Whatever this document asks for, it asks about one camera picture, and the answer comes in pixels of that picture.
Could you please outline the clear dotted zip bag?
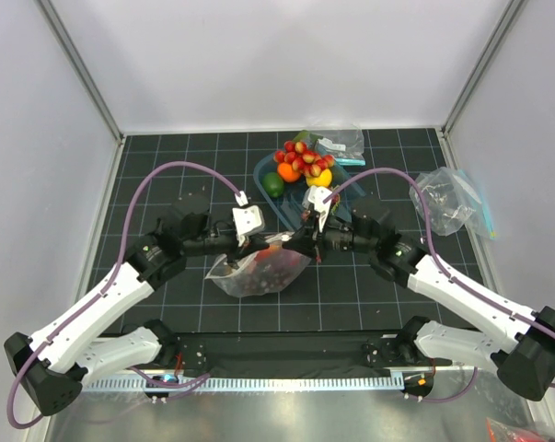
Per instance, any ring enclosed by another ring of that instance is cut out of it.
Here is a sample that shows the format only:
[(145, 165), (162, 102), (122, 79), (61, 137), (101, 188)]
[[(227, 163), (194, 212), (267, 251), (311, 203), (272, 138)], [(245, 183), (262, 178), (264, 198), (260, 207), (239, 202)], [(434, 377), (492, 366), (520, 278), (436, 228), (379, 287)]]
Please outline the clear dotted zip bag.
[[(279, 245), (283, 249), (283, 242), (290, 238), (290, 232), (275, 234), (267, 236), (266, 240), (271, 245)], [(261, 273), (275, 270), (275, 253), (268, 259), (257, 262), (255, 256), (257, 253), (248, 256), (241, 260), (238, 267), (231, 267), (226, 261), (226, 255), (220, 255), (215, 260), (212, 268), (205, 275), (204, 279), (212, 281), (219, 289), (231, 297), (242, 298), (245, 297), (242, 293), (242, 279), (249, 273)], [(292, 282), (301, 274), (290, 274)]]

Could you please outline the dark red grape bunch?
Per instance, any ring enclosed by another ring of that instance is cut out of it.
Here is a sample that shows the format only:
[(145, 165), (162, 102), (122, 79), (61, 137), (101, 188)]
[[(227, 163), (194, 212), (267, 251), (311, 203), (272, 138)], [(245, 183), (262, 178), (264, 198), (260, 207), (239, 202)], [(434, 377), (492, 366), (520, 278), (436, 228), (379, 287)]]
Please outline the dark red grape bunch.
[(287, 272), (249, 273), (242, 279), (242, 293), (245, 297), (276, 293), (285, 289), (291, 282), (292, 278)]

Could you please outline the red tomato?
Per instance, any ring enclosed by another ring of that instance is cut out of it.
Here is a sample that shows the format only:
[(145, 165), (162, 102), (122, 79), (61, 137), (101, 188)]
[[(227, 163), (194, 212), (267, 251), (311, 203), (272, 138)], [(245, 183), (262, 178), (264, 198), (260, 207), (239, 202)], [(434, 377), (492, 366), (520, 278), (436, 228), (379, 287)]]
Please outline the red tomato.
[(271, 244), (267, 249), (258, 251), (255, 260), (257, 262), (262, 262), (280, 250), (281, 247), (279, 245)]

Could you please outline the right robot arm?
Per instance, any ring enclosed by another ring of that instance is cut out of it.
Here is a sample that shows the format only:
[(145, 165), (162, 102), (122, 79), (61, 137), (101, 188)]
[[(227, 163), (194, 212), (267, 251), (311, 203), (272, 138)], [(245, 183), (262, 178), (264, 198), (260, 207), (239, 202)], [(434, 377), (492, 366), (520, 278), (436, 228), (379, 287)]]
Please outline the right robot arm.
[(397, 352), (409, 365), (441, 358), (494, 373), (515, 394), (541, 401), (555, 379), (555, 309), (535, 310), (466, 277), (420, 240), (398, 232), (373, 196), (353, 202), (350, 221), (331, 212), (329, 189), (311, 187), (302, 225), (285, 247), (320, 261), (330, 251), (367, 256), (383, 279), (430, 298), (472, 325), (461, 330), (414, 317), (399, 332)]

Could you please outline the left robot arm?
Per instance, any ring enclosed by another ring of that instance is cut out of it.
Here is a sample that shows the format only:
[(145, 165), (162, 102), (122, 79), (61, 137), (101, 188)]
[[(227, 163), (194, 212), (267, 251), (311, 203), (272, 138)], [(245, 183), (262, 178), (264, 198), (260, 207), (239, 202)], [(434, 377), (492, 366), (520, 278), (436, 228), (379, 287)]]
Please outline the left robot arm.
[(68, 407), (91, 382), (134, 366), (167, 368), (179, 354), (178, 335), (161, 320), (96, 343), (127, 310), (182, 273), (190, 257), (223, 254), (240, 260), (267, 248), (261, 236), (262, 211), (256, 205), (232, 211), (232, 229), (213, 233), (209, 201), (201, 195), (179, 198), (156, 227), (124, 248), (121, 262), (62, 316), (30, 336), (21, 332), (4, 343), (16, 377), (43, 416)]

